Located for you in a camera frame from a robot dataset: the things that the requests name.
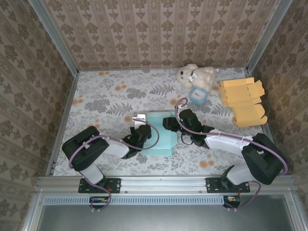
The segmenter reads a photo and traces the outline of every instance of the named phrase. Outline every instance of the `small blue container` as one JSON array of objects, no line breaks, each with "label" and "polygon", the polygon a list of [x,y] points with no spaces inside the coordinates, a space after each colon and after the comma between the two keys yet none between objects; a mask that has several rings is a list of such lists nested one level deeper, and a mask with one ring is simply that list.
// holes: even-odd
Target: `small blue container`
[{"label": "small blue container", "polygon": [[189,99],[192,103],[202,105],[207,99],[207,91],[201,88],[195,88],[189,94]]}]

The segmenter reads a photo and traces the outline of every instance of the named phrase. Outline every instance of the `patterned wall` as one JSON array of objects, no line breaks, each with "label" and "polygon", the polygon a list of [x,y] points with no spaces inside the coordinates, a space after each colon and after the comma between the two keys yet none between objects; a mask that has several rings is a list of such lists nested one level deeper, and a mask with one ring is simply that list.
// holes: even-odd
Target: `patterned wall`
[{"label": "patterned wall", "polygon": [[0,1],[0,230],[45,175],[72,76],[27,0]]},{"label": "patterned wall", "polygon": [[262,80],[269,126],[308,211],[308,0],[293,0],[254,76]]},{"label": "patterned wall", "polygon": [[79,69],[245,66],[278,0],[44,0]]}]

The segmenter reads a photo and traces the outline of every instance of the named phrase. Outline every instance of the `floral tablecloth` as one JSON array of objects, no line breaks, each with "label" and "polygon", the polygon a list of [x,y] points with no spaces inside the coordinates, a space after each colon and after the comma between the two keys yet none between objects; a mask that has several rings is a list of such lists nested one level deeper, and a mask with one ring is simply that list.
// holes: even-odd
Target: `floral tablecloth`
[{"label": "floral tablecloth", "polygon": [[[133,115],[155,110],[174,110],[181,97],[188,97],[175,78],[176,70],[123,70],[80,72],[63,142],[86,127],[94,125],[102,134],[123,138],[133,125]],[[223,105],[219,91],[220,80],[244,78],[242,68],[219,69],[215,85],[204,105],[188,103],[201,123],[227,133],[252,136],[262,132],[261,126],[238,128],[233,113]],[[235,154],[209,150],[181,142],[173,156],[142,156],[122,160],[112,155],[101,155],[95,163],[107,176],[132,175],[208,175],[221,174],[230,165],[243,162]],[[60,151],[54,176],[78,175],[68,167],[68,160]]]}]

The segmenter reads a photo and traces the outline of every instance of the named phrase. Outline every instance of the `white teddy bear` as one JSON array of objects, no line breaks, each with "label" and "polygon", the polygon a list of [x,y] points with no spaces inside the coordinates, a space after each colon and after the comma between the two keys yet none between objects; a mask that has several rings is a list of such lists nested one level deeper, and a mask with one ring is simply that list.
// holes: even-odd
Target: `white teddy bear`
[{"label": "white teddy bear", "polygon": [[209,92],[215,80],[215,69],[211,66],[200,67],[196,64],[188,64],[177,72],[177,80],[185,87],[202,88]]}]

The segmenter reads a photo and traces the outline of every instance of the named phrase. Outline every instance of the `yellow cardboard box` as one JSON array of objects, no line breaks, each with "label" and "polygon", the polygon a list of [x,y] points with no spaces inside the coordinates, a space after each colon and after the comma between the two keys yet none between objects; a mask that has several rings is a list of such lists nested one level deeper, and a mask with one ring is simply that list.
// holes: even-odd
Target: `yellow cardboard box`
[{"label": "yellow cardboard box", "polygon": [[234,123],[240,127],[265,124],[265,116],[260,96],[264,89],[260,80],[254,78],[241,78],[220,82],[219,92],[226,107],[231,107],[234,113]]}]

